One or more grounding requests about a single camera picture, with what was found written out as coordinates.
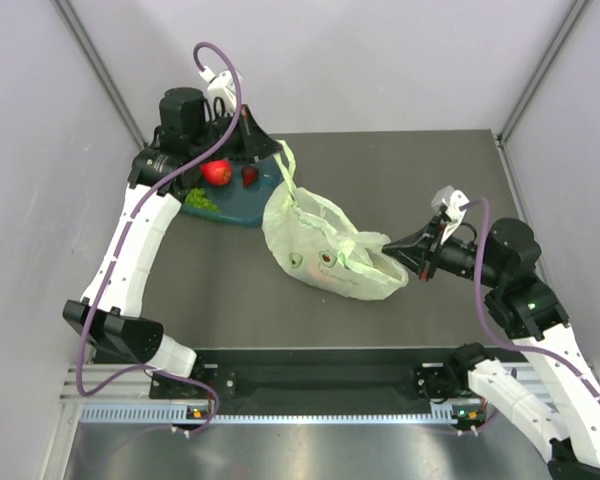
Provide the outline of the green plastic bag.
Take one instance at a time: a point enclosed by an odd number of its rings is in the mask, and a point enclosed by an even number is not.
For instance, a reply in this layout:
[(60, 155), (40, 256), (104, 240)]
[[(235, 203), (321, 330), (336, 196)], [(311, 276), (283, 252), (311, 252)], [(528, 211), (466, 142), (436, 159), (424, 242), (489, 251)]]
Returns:
[(408, 273), (382, 252), (390, 238), (360, 231), (329, 199), (296, 185), (296, 160), (288, 144), (273, 159), (282, 182), (263, 211), (266, 245), (282, 270), (312, 287), (343, 297), (380, 301), (405, 287)]

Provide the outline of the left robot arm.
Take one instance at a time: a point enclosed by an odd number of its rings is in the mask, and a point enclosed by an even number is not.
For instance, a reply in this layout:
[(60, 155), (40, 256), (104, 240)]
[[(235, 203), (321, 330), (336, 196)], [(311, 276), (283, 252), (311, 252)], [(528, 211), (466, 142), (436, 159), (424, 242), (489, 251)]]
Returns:
[(194, 350), (168, 336), (161, 323), (142, 317), (151, 268), (171, 222), (203, 171), (226, 160), (251, 166), (280, 152), (248, 105), (226, 94), (191, 87), (168, 90), (159, 102), (153, 139), (132, 161), (123, 209), (101, 266), (81, 298), (62, 316), (83, 347), (118, 355), (172, 375), (185, 396), (206, 387)]

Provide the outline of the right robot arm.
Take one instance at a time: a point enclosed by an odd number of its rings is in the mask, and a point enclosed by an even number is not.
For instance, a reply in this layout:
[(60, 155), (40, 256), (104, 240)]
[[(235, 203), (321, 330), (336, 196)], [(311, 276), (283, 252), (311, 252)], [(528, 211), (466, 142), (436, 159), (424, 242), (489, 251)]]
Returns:
[(479, 343), (456, 348), (444, 363), (449, 388), (487, 400), (535, 447), (554, 479), (600, 479), (600, 384), (577, 344), (556, 293), (536, 273), (542, 254), (533, 230), (515, 218), (482, 221), (471, 242), (437, 213), (383, 253), (423, 281), (442, 270), (472, 281), (479, 321), (491, 318), (506, 338), (497, 344), (528, 361), (550, 400), (507, 373)]

